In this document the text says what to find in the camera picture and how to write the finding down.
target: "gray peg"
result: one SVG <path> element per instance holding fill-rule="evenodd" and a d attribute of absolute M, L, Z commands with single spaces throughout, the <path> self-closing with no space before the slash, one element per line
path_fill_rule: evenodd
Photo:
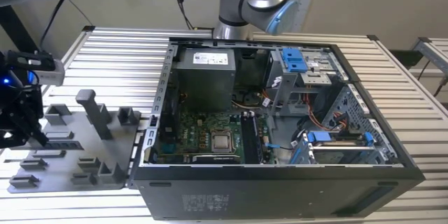
<path fill-rule="evenodd" d="M 95 101 L 96 93 L 92 89 L 81 89 L 76 95 L 76 102 L 84 107 L 85 113 L 89 117 L 91 123 L 93 124 L 95 130 L 100 139 L 112 139 L 111 130 L 107 127 L 107 121 L 101 116 L 99 105 Z"/>

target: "white wall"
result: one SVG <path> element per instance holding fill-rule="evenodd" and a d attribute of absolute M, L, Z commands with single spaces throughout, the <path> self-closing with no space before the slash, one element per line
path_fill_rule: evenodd
<path fill-rule="evenodd" d="M 448 38 L 448 0 L 313 0 L 303 31 L 375 34 L 391 49 L 417 37 Z"/>
<path fill-rule="evenodd" d="M 13 8 L 36 43 L 59 0 L 32 0 Z M 176 0 L 73 0 L 96 26 L 187 28 Z M 195 26 L 213 27 L 219 0 L 185 0 L 185 13 Z M 45 39 L 48 51 L 61 57 L 87 24 L 65 1 Z"/>

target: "black wire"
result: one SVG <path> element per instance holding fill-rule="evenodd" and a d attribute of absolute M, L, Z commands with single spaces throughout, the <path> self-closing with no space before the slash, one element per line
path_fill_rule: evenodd
<path fill-rule="evenodd" d="M 57 4 L 56 4 L 56 7 L 55 7 L 55 10 L 51 14 L 51 17 L 49 17 L 49 21 L 48 21 L 48 25 L 47 25 L 47 28 L 44 30 L 44 34 L 41 35 L 41 38 L 40 38 L 40 43 L 39 43 L 39 50 L 43 51 L 43 44 L 44 44 L 44 40 L 45 40 L 45 37 L 47 37 L 47 33 L 48 33 L 48 30 L 49 30 L 49 27 L 51 27 L 51 24 L 53 23 L 53 20 L 55 20 L 55 17 L 56 17 L 56 14 L 57 14 L 57 11 L 59 9 L 61 8 L 61 5 L 64 3 L 65 0 L 59 0 Z"/>
<path fill-rule="evenodd" d="M 293 148 L 285 148 L 285 147 L 281 147 L 281 146 L 279 146 L 279 148 L 280 148 L 280 149 L 284 149 L 284 150 L 289 150 L 289 151 L 293 150 Z"/>
<path fill-rule="evenodd" d="M 420 74 L 419 74 L 417 80 L 420 80 L 420 77 L 421 77 L 421 75 L 423 75 L 423 72 L 424 72 L 425 69 L 427 69 L 427 66 L 429 65 L 429 62 L 431 62 L 431 61 L 428 60 L 425 66 L 424 66 L 423 69 L 421 69 L 421 72 L 420 72 Z"/>
<path fill-rule="evenodd" d="M 191 30 L 193 28 L 193 25 L 191 24 L 189 19 L 187 18 L 184 5 L 180 3 L 180 0 L 177 0 L 177 5 L 179 5 L 180 12 L 183 13 L 183 16 L 184 16 L 187 27 Z"/>
<path fill-rule="evenodd" d="M 437 90 L 436 90 L 436 92 L 433 93 L 433 97 L 436 97 L 437 94 L 440 93 L 441 87 L 443 87 L 443 85 L 439 85 Z"/>
<path fill-rule="evenodd" d="M 87 19 L 87 21 L 89 22 L 91 26 L 93 26 L 89 18 L 85 16 L 84 12 L 81 11 L 81 9 L 77 7 L 77 5 L 73 3 L 72 0 L 68 0 L 71 2 L 71 4 L 75 6 L 75 8 L 77 9 L 77 11 L 81 13 L 81 15 L 84 16 L 84 18 Z"/>

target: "metal grating table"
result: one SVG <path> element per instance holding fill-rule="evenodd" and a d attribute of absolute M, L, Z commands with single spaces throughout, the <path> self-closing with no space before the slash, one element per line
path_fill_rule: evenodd
<path fill-rule="evenodd" d="M 132 106 L 145 117 L 151 112 L 169 37 L 208 38 L 211 32 L 116 28 L 84 31 L 63 58 L 64 86 L 44 87 L 44 105 L 65 103 L 71 110 L 80 110 L 75 96 L 80 89 L 89 88 L 97 93 L 97 102 L 105 103 L 109 110 Z M 427 181 L 365 219 L 207 223 L 448 223 L 448 112 L 383 44 L 367 36 L 345 35 L 284 34 L 272 37 L 255 33 L 255 40 L 339 45 Z M 140 129 L 147 125 L 148 121 L 143 119 Z M 120 222 L 153 222 L 137 190 L 9 194 L 5 190 L 8 179 L 25 154 L 7 150 L 0 156 L 0 220 L 36 220 L 45 224 L 61 221 L 100 223 L 120 217 Z"/>
<path fill-rule="evenodd" d="M 448 39 L 420 37 L 413 50 L 420 51 L 444 75 L 448 76 Z"/>

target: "label sticker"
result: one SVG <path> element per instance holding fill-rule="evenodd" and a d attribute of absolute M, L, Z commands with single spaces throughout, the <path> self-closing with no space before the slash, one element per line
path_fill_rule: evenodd
<path fill-rule="evenodd" d="M 264 101 L 263 101 L 263 106 L 267 107 L 269 105 L 269 103 L 271 103 L 269 98 L 265 98 Z"/>
<path fill-rule="evenodd" d="M 313 62 L 313 61 L 308 61 L 307 63 L 308 63 L 309 67 L 313 67 L 313 68 L 319 67 L 319 64 L 316 62 Z"/>
<path fill-rule="evenodd" d="M 196 52 L 193 55 L 193 64 L 228 65 L 227 54 L 212 52 Z"/>

